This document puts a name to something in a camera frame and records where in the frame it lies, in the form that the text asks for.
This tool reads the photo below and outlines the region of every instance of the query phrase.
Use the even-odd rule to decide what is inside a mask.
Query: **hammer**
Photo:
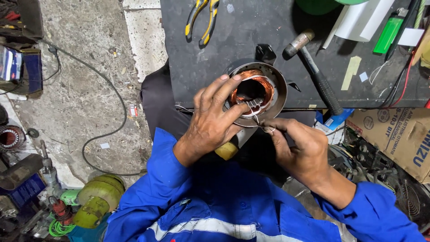
[[[315,62],[312,59],[312,56],[309,54],[308,50],[306,49],[307,43],[309,43],[313,37],[315,36],[314,32],[311,29],[307,29],[303,31],[297,38],[291,42],[291,44],[288,44],[287,47],[284,49],[284,54],[293,57],[295,54],[297,54],[298,51],[300,51],[306,60],[307,65],[309,66],[309,69],[312,71],[312,81],[313,84],[316,87],[316,90],[319,93],[319,96],[321,97],[322,101],[325,103],[325,105],[330,109],[333,115],[337,116],[342,114],[344,111],[343,108],[340,106],[338,99],[335,96],[335,93],[330,86],[329,82],[327,81],[327,78],[324,76],[324,74],[318,69]]]

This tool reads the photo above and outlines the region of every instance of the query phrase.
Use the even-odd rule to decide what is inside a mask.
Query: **blue work shirt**
[[[270,179],[236,162],[184,167],[172,151],[176,142],[156,129],[148,174],[122,196],[118,211],[108,219],[105,242],[341,242],[335,224],[313,219]],[[344,209],[314,197],[324,212],[363,242],[425,241],[383,186],[358,183]]]

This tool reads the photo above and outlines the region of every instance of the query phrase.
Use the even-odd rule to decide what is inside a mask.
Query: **dark trousers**
[[[176,139],[184,135],[190,125],[192,114],[178,112],[175,108],[169,62],[145,78],[140,98],[152,139],[154,139],[156,127],[171,133]],[[278,117],[295,118],[311,127],[314,123],[315,111],[283,111]],[[294,146],[294,142],[288,135],[286,138],[289,146]],[[276,163],[275,154],[270,135],[262,129],[257,129],[232,160],[238,162],[243,168],[263,174],[276,185],[282,186],[289,175]],[[206,158],[223,161],[214,152],[208,154]]]

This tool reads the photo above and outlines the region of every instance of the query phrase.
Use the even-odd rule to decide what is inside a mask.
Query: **shirt pocket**
[[[160,217],[160,229],[167,231],[173,226],[191,220],[209,218],[212,215],[209,206],[200,198],[188,198],[175,203]]]
[[[303,242],[341,242],[337,225],[326,220],[317,220],[281,204],[279,213],[281,234]]]

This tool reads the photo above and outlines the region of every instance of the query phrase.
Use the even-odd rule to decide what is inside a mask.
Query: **man's left hand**
[[[193,117],[187,132],[173,147],[178,161],[189,167],[203,155],[227,143],[241,129],[233,122],[249,111],[245,103],[237,104],[224,112],[225,100],[242,81],[239,75],[230,78],[222,75],[194,96]]]

